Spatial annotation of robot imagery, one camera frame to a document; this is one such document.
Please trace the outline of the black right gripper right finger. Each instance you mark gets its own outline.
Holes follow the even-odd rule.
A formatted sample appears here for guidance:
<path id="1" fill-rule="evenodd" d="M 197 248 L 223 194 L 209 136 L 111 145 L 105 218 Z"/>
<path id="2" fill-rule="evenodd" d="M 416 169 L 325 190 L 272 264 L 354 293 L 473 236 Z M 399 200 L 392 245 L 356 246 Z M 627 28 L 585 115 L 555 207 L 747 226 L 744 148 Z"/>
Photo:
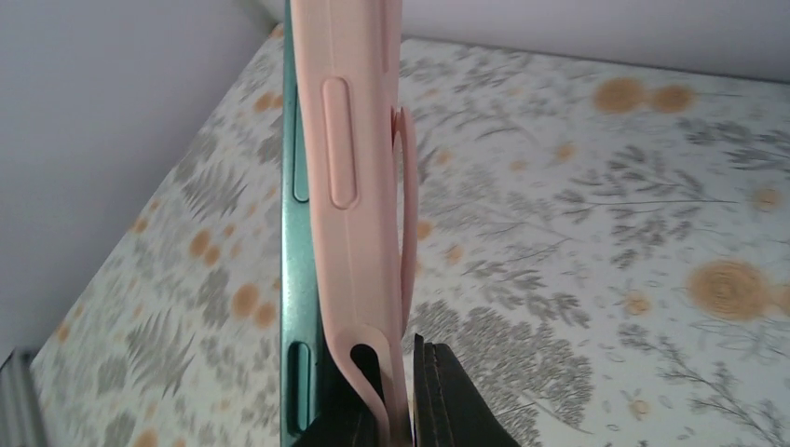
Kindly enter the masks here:
<path id="1" fill-rule="evenodd" d="M 519 445 L 498 422 L 449 345 L 415 336 L 413 385 L 416 446 Z"/>

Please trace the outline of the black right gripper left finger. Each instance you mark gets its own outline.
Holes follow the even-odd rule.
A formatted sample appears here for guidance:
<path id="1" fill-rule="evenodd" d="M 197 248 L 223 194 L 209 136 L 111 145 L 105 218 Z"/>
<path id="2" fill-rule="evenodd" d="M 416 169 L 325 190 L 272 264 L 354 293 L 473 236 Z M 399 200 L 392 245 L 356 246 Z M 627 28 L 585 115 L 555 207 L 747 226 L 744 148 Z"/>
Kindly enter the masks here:
<path id="1" fill-rule="evenodd" d="M 355 396 L 338 397 L 299 436 L 294 447 L 375 447 L 376 421 L 369 408 Z"/>

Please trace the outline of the green phone with black screen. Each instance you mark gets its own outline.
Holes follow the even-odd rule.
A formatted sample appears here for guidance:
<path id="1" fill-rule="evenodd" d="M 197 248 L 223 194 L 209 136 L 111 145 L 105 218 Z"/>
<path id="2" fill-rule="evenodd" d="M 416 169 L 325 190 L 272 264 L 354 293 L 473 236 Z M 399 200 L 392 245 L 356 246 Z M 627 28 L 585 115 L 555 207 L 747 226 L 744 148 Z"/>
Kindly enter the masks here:
<path id="1" fill-rule="evenodd" d="M 281 146 L 280 443 L 337 446 L 329 410 L 337 373 L 323 337 L 310 229 L 306 148 L 292 14 L 284 16 Z"/>

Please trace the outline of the pink silicone phone case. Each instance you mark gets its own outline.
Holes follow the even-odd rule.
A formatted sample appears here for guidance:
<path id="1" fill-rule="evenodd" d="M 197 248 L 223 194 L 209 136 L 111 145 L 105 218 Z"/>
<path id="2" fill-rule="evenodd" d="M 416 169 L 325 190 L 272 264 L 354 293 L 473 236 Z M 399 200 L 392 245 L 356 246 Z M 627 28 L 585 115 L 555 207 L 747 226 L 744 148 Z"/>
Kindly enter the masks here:
<path id="1" fill-rule="evenodd" d="M 324 338 L 378 443 L 408 446 L 417 186 L 398 103 L 402 3 L 294 1 L 291 21 Z"/>

